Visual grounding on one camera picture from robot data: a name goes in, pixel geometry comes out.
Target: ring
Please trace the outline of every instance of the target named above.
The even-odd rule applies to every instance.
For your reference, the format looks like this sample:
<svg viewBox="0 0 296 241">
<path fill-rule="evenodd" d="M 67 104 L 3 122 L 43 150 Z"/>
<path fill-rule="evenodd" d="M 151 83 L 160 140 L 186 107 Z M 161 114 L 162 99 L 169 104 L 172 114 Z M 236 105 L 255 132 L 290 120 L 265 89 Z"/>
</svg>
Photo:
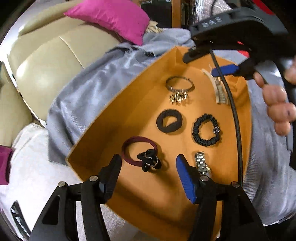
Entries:
<svg viewBox="0 0 296 241">
<path fill-rule="evenodd" d="M 149 159 L 152 160 L 152 157 L 147 157 L 147 156 L 146 156 L 146 153 L 144 154 L 144 157 L 145 157 L 145 158 L 149 158 Z M 146 162 L 146 165 L 148 165 L 148 166 L 150 166 L 150 167 L 156 167 L 156 166 L 158 165 L 158 157 L 157 157 L 157 156 L 155 156 L 155 157 L 156 157 L 157 161 L 156 161 L 156 163 L 155 163 L 154 165 L 151 165 L 151 164 L 149 164 L 149 163 L 147 163 L 147 162 Z"/>
<path fill-rule="evenodd" d="M 163 126 L 163 119 L 168 116 L 176 117 L 177 121 L 169 124 L 168 126 Z M 164 110 L 159 114 L 159 116 L 156 119 L 156 126 L 163 133 L 170 133 L 180 129 L 182 126 L 182 123 L 183 123 L 183 118 L 181 113 L 178 112 L 177 110 L 172 110 L 172 109 Z"/>
<path fill-rule="evenodd" d="M 209 140 L 205 140 L 200 137 L 200 125 L 206 120 L 210 120 L 214 126 L 213 133 L 215 134 L 215 136 Z M 192 135 L 194 141 L 202 146 L 211 146 L 216 144 L 220 140 L 220 127 L 218 125 L 218 121 L 212 115 L 204 113 L 201 117 L 199 117 L 196 120 L 196 122 L 194 122 L 192 128 Z"/>
<path fill-rule="evenodd" d="M 184 80 L 187 80 L 191 86 L 187 89 L 174 89 L 172 86 L 170 86 L 168 83 L 170 80 L 172 79 L 175 79 L 175 78 L 179 78 L 179 79 L 184 79 Z M 186 77 L 182 77 L 182 76 L 172 76 L 172 77 L 169 77 L 166 82 L 165 82 L 165 85 L 167 87 L 167 89 L 170 91 L 170 92 L 189 92 L 192 88 L 193 88 L 193 82 L 191 81 L 190 78 L 186 78 Z"/>
<path fill-rule="evenodd" d="M 125 154 L 125 150 L 126 148 L 132 144 L 132 143 L 136 143 L 136 142 L 147 142 L 149 144 L 152 145 L 152 147 L 154 148 L 154 150 L 156 151 L 157 154 L 157 145 L 150 139 L 146 138 L 146 137 L 131 137 L 128 138 L 122 145 L 121 148 L 121 157 L 129 164 L 136 166 L 136 167 L 141 167 L 143 164 L 143 161 L 135 161 L 133 160 L 129 155 L 127 156 Z"/>
</svg>

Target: beige leather chair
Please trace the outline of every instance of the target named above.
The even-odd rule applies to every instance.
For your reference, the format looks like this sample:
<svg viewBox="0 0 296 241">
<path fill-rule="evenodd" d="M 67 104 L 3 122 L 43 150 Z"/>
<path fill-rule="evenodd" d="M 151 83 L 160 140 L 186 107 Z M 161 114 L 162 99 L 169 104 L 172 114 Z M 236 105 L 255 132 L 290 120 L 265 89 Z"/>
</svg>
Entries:
<svg viewBox="0 0 296 241">
<path fill-rule="evenodd" d="M 74 76 L 120 43 L 114 32 L 63 15 L 80 1 L 57 4 L 33 17 L 20 28 L 8 54 L 20 93 L 42 120 Z"/>
<path fill-rule="evenodd" d="M 18 133 L 32 122 L 32 115 L 0 62 L 0 145 L 11 147 Z"/>
</svg>

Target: white fabric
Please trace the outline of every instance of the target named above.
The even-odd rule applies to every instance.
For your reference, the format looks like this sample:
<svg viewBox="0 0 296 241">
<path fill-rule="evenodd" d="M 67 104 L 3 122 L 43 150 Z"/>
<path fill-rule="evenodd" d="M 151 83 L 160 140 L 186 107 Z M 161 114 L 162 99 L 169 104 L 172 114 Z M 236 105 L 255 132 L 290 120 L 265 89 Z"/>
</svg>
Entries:
<svg viewBox="0 0 296 241">
<path fill-rule="evenodd" d="M 81 182 L 71 168 L 48 161 L 47 143 L 47 129 L 31 123 L 23 128 L 12 145 L 14 153 L 11 158 L 9 184 L 0 186 L 0 205 L 16 230 L 10 213 L 13 202 L 18 201 L 24 219 L 32 231 L 58 182 L 65 181 L 69 185 Z M 137 228 L 120 218 L 106 205 L 101 205 L 101 209 L 112 241 L 128 241 L 132 238 L 134 241 L 139 240 L 134 238 L 139 231 Z M 81 203 L 77 202 L 76 210 L 79 240 L 86 240 Z"/>
</svg>

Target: wooden door frame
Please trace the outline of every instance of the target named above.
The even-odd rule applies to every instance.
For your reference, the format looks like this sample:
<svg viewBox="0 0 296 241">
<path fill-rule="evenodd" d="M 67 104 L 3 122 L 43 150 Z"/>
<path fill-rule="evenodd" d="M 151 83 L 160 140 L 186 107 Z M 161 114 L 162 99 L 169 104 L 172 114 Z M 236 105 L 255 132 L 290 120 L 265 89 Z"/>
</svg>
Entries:
<svg viewBox="0 0 296 241">
<path fill-rule="evenodd" d="M 147 0 L 133 0 L 141 7 L 141 2 Z M 182 25 L 182 0 L 171 0 L 172 2 L 172 28 L 181 28 Z"/>
</svg>

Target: magenta fabric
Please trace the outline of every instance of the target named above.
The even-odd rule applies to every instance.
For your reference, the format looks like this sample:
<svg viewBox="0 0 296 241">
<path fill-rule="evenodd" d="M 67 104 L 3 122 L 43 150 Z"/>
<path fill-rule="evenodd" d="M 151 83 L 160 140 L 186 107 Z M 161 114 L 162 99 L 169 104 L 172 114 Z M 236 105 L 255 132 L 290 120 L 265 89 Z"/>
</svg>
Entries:
<svg viewBox="0 0 296 241">
<path fill-rule="evenodd" d="M 136 45 L 143 44 L 148 15 L 130 0 L 84 0 L 64 14 L 117 32 Z"/>
<path fill-rule="evenodd" d="M 11 154 L 12 149 L 0 145 L 0 185 L 8 185 Z"/>
</svg>

